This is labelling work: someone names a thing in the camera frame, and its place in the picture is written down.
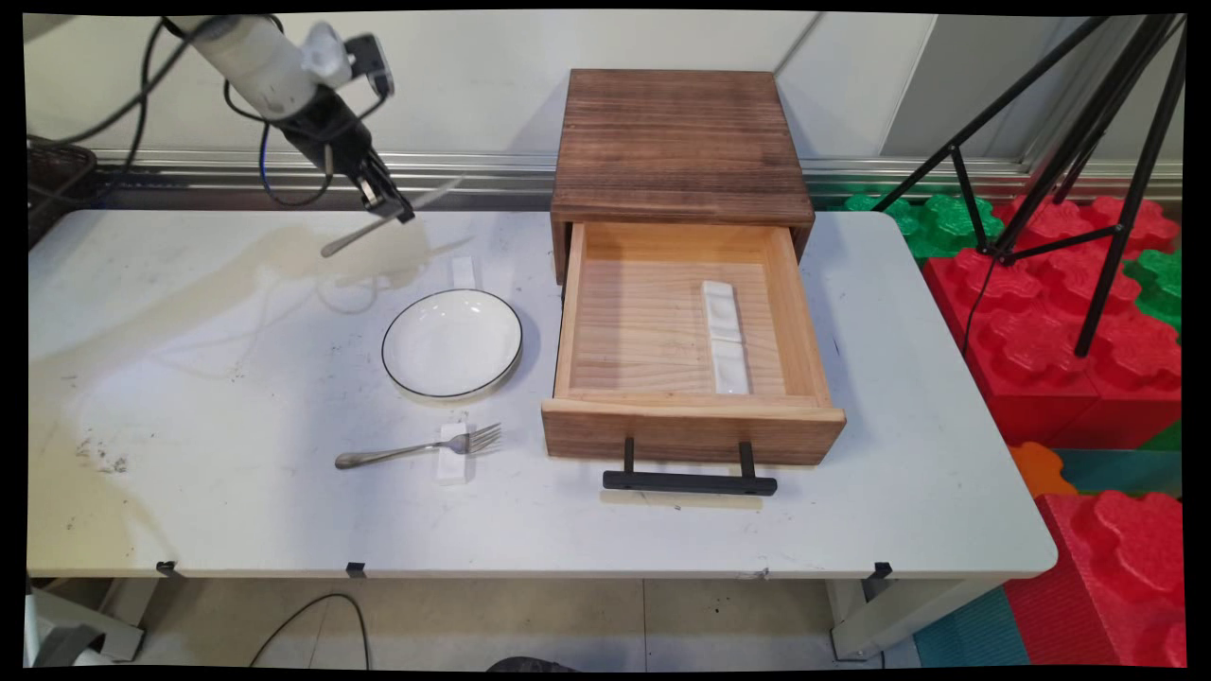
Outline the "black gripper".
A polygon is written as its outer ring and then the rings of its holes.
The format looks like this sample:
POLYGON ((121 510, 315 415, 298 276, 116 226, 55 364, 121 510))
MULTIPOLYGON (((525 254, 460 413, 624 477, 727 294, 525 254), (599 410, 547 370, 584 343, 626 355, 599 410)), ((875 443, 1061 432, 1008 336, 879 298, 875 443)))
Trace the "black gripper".
POLYGON ((279 130, 316 167, 358 185, 367 212, 398 223, 414 217, 411 202, 377 156, 369 130, 333 88, 318 85, 299 111, 279 121, 279 130))

